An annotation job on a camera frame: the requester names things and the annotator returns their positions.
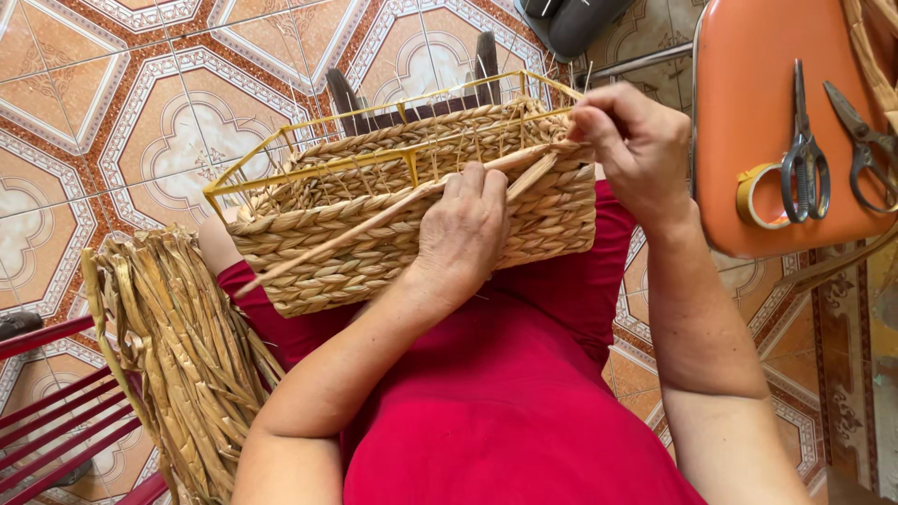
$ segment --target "yellow metal frame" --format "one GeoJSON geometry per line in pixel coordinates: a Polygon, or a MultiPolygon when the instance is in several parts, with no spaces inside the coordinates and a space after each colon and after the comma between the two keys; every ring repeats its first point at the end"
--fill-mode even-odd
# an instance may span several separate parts
{"type": "MultiPolygon", "coordinates": [[[[244,191],[244,190],[262,188],[262,187],[269,186],[270,184],[278,184],[278,183],[283,183],[283,182],[297,181],[300,179],[304,179],[306,177],[320,176],[322,169],[325,171],[328,171],[328,172],[337,172],[337,171],[345,170],[348,168],[355,168],[356,166],[360,166],[360,167],[367,166],[369,164],[378,164],[380,162],[386,162],[386,161],[391,161],[391,160],[396,160],[396,159],[403,160],[405,162],[405,164],[409,167],[409,173],[411,174],[411,185],[412,185],[412,187],[416,187],[416,186],[418,186],[418,170],[416,168],[417,157],[415,156],[415,154],[421,149],[433,147],[434,145],[439,145],[439,143],[441,143],[441,142],[452,141],[457,138],[460,138],[464,135],[463,133],[457,133],[457,134],[454,134],[454,135],[451,135],[448,137],[440,137],[440,138],[436,139],[436,141],[428,140],[427,142],[422,142],[422,143],[416,144],[414,146],[406,146],[406,147],[397,147],[394,149],[387,149],[387,150],[378,152],[377,154],[369,153],[366,155],[354,156],[353,158],[350,158],[350,159],[331,160],[327,163],[316,164],[315,166],[310,166],[310,167],[304,168],[302,170],[296,170],[296,171],[292,171],[292,172],[288,172],[288,173],[277,173],[277,174],[270,175],[268,177],[256,179],[254,181],[238,182],[236,184],[233,184],[233,183],[228,184],[227,181],[235,173],[242,172],[242,168],[243,168],[244,164],[249,162],[260,151],[262,151],[263,149],[268,147],[269,144],[271,144],[272,142],[277,140],[278,137],[284,138],[284,140],[286,141],[287,147],[290,149],[290,152],[293,153],[295,151],[294,147],[292,144],[290,144],[290,139],[286,135],[287,132],[289,132],[289,131],[293,131],[293,130],[300,129],[300,128],[307,128],[307,127],[310,127],[315,124],[323,123],[325,121],[339,120],[342,118],[365,114],[367,112],[373,112],[373,111],[378,111],[378,110],[382,110],[382,109],[390,109],[390,108],[395,108],[396,111],[400,114],[400,117],[402,118],[402,122],[404,124],[408,124],[408,122],[406,121],[406,117],[405,117],[405,104],[407,102],[415,102],[415,101],[422,100],[425,98],[431,98],[431,97],[434,97],[434,96],[437,96],[440,94],[457,92],[464,88],[471,88],[471,87],[479,86],[481,84],[490,83],[490,82],[497,81],[499,79],[504,79],[506,77],[510,77],[513,75],[517,75],[520,79],[521,94],[527,94],[528,86],[526,84],[526,77],[530,77],[532,79],[535,79],[539,83],[546,84],[549,87],[557,89],[559,92],[566,94],[567,96],[569,96],[570,98],[572,98],[574,100],[579,100],[580,98],[583,97],[583,94],[571,89],[570,87],[565,86],[562,83],[552,81],[551,79],[546,78],[542,75],[534,74],[533,72],[530,72],[529,70],[515,70],[512,72],[505,72],[504,74],[501,74],[501,75],[492,75],[490,77],[484,77],[483,79],[478,79],[476,81],[471,81],[469,83],[459,84],[455,87],[446,88],[444,90],[434,91],[432,93],[427,93],[427,94],[422,94],[422,95],[416,96],[414,98],[407,98],[407,99],[399,100],[398,102],[393,102],[393,103],[389,103],[386,105],[377,105],[374,107],[368,107],[366,109],[360,109],[358,111],[351,111],[351,112],[346,112],[343,114],[338,114],[336,116],[329,116],[328,118],[321,118],[318,120],[311,120],[311,121],[306,121],[304,123],[296,123],[294,125],[284,126],[284,127],[279,128],[270,137],[263,140],[258,146],[253,148],[246,155],[244,155],[243,158],[241,158],[233,166],[231,166],[227,170],[225,170],[217,179],[215,179],[214,181],[209,183],[209,185],[207,185],[206,188],[203,189],[203,195],[206,197],[206,200],[209,202],[209,204],[212,206],[212,208],[215,209],[216,214],[218,214],[219,217],[222,217],[221,209],[219,208],[218,202],[216,201],[217,196],[231,194],[231,193],[244,191]]],[[[495,130],[495,129],[508,128],[511,125],[518,125],[525,121],[539,120],[539,119],[542,119],[542,118],[545,118],[548,116],[553,116],[553,115],[556,115],[559,113],[566,112],[568,110],[570,110],[570,107],[556,109],[553,111],[544,112],[542,114],[536,114],[533,116],[529,116],[526,119],[509,120],[509,121],[505,121],[502,123],[497,123],[492,126],[485,127],[483,129],[478,129],[478,133],[480,133],[482,131],[491,131],[491,130],[495,130]]]]}

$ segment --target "woman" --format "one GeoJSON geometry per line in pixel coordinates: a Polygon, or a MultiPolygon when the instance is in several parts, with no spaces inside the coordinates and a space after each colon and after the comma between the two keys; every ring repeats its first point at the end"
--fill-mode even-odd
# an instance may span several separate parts
{"type": "MultiPolygon", "coordinates": [[[[295,366],[252,424],[235,504],[808,502],[685,191],[688,118],[618,84],[571,119],[608,178],[592,251],[487,280],[507,181],[468,164],[352,323],[359,307],[284,320],[260,289],[237,300],[295,366]],[[679,469],[601,378],[634,223],[679,469]]],[[[200,232],[233,293],[252,273],[229,243],[217,219],[200,232]]]]}

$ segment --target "scissors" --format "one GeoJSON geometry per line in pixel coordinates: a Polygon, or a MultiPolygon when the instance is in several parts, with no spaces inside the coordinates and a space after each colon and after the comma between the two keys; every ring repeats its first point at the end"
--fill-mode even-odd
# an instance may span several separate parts
{"type": "Polygon", "coordinates": [[[805,73],[801,60],[795,60],[795,136],[792,147],[783,156],[781,189],[783,208],[788,220],[803,223],[810,216],[823,219],[830,207],[830,166],[811,133],[811,121],[805,105],[805,73]],[[795,179],[795,196],[792,180],[795,179]]]}
{"type": "Polygon", "coordinates": [[[854,197],[864,206],[876,212],[890,213],[898,211],[898,188],[895,187],[895,184],[889,180],[886,172],[883,172],[879,164],[876,163],[876,159],[873,158],[873,149],[870,148],[871,144],[882,147],[889,158],[889,164],[898,170],[898,155],[895,153],[895,149],[898,148],[898,137],[883,135],[874,131],[860,118],[860,115],[854,110],[854,107],[851,107],[845,95],[840,93],[832,83],[823,81],[823,87],[826,88],[826,92],[830,95],[832,107],[836,110],[836,114],[839,116],[845,129],[851,134],[851,139],[854,142],[854,156],[851,160],[851,175],[849,178],[851,192],[854,193],[854,197]],[[890,208],[880,208],[873,205],[860,192],[858,176],[865,168],[869,169],[885,186],[885,202],[891,205],[890,208]]]}

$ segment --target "red shirt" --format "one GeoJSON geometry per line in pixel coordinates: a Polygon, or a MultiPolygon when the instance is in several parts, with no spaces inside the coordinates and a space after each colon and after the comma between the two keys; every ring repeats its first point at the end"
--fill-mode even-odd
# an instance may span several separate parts
{"type": "MultiPolygon", "coordinates": [[[[343,433],[344,502],[704,503],[601,377],[635,221],[595,185],[589,252],[494,272],[422,336],[343,433]]],[[[230,296],[254,277],[218,275],[230,296]]],[[[359,305],[284,319],[262,288],[235,300],[287,368],[359,305]]]]}
{"type": "Polygon", "coordinates": [[[415,343],[344,433],[344,503],[704,503],[564,328],[481,294],[415,343]]]}

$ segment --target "hand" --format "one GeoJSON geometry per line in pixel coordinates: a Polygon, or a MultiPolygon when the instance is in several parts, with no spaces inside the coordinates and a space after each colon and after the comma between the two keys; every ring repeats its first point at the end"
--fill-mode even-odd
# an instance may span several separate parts
{"type": "Polygon", "coordinates": [[[421,220],[418,258],[409,275],[452,312],[480,289],[508,238],[506,187],[498,170],[468,163],[450,175],[443,198],[421,220]]]}
{"type": "Polygon", "coordinates": [[[568,137],[592,143],[614,196],[647,234],[688,218],[688,116],[612,84],[587,93],[570,118],[568,137]]]}

